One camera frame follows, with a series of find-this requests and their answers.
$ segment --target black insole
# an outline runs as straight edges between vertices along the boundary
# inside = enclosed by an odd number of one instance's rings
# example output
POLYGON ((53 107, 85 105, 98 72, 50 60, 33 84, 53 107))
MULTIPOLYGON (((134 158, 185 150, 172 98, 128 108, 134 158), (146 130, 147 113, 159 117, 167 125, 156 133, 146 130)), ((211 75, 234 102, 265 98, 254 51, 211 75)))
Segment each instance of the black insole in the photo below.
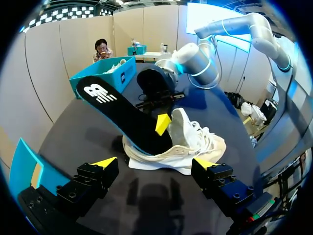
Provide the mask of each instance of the black insole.
POLYGON ((140 150, 151 155, 172 147, 167 131, 159 136, 157 120, 135 108, 121 93, 99 77, 82 78, 76 91, 79 96, 110 119, 140 150))

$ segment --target black table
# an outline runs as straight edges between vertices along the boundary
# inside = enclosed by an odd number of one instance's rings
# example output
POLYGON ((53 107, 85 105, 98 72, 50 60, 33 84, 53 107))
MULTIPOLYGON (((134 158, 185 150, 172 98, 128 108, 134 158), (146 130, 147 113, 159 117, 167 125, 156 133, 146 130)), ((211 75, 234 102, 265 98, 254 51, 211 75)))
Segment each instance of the black table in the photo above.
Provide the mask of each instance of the black table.
MULTIPOLYGON (((137 71, 146 66, 137 64, 137 71)), ((227 149, 220 159, 234 168, 246 185, 261 188, 259 166, 242 121, 219 89, 200 90, 186 75, 176 88, 186 97, 177 102, 190 120, 225 139, 227 149)), ((138 103, 141 89, 134 78, 123 95, 138 103)), ((225 234, 232 223, 206 200, 191 176, 170 169, 144 171, 128 168, 125 156, 112 148, 121 135, 106 118, 82 100, 73 100, 48 133, 39 153, 67 177, 85 162, 94 163, 117 156, 120 174, 103 200, 98 199, 78 223, 107 235, 209 235, 225 234)))

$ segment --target teal box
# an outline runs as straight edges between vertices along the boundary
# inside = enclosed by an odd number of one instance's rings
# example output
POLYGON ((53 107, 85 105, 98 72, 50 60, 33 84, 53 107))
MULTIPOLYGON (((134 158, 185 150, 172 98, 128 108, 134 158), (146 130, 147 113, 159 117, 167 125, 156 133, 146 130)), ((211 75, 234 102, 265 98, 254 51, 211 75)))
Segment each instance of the teal box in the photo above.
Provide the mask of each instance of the teal box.
POLYGON ((76 95, 77 99, 80 99, 76 93, 76 86, 80 79, 86 76, 97 76, 113 86, 120 93, 123 92, 125 87, 131 81, 136 74, 136 61, 133 56, 126 57, 114 57, 108 59, 102 59, 88 66, 75 76, 73 76, 69 82, 76 95), (126 63, 118 67, 113 73, 104 74, 112 68, 112 65, 117 65, 122 59, 126 60, 126 63))
POLYGON ((128 55, 134 55, 134 52, 136 51, 137 55, 143 55, 147 51, 147 46, 142 45, 142 46, 137 46, 137 47, 129 47, 127 48, 127 54, 128 55))

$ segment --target yellow triangle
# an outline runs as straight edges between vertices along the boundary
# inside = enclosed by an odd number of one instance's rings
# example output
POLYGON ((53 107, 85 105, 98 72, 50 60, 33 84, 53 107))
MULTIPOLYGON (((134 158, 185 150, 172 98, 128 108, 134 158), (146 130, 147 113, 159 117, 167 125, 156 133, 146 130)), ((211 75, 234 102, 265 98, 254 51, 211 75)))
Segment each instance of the yellow triangle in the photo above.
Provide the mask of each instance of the yellow triangle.
POLYGON ((99 161, 97 163, 91 163, 90 165, 98 165, 98 166, 102 166, 103 169, 106 168, 114 159, 117 159, 117 157, 112 157, 109 159, 105 159, 102 161, 99 161))
POLYGON ((167 114, 160 114, 157 116, 156 122, 156 132, 161 136, 164 131, 168 127, 168 125, 172 122, 170 117, 167 114))
POLYGON ((211 167, 213 165, 219 165, 219 164, 216 164, 216 163, 212 163, 212 162, 207 162, 206 160, 203 160, 201 158, 194 158, 205 170, 208 168, 208 167, 211 167))

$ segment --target man holding phone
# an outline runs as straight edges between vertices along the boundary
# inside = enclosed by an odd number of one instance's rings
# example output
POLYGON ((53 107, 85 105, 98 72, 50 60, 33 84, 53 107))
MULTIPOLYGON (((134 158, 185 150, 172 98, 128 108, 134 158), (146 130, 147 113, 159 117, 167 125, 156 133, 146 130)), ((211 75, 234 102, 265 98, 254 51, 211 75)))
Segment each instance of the man holding phone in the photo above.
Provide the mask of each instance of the man holding phone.
POLYGON ((105 39, 99 39, 96 41, 94 48, 96 52, 93 54, 93 62, 111 58, 113 56, 113 51, 108 48, 108 43, 105 39))

